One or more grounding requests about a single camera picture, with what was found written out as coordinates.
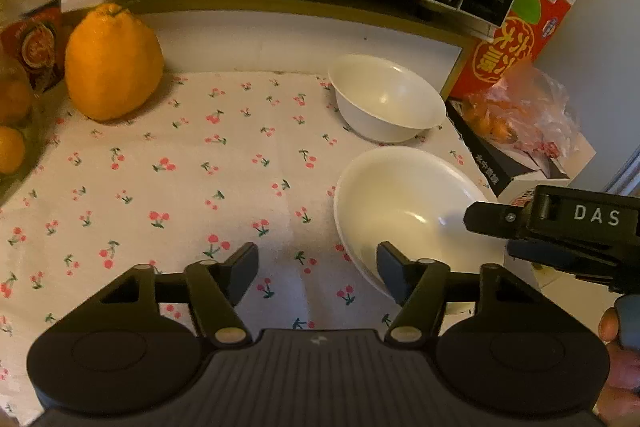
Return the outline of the person's right hand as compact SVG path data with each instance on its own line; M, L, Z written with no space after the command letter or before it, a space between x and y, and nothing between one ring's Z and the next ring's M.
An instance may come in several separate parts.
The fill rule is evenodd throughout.
M620 320L607 309L599 324L599 336L610 357L610 373L597 402L598 415L608 426L639 425L639 355L618 341Z

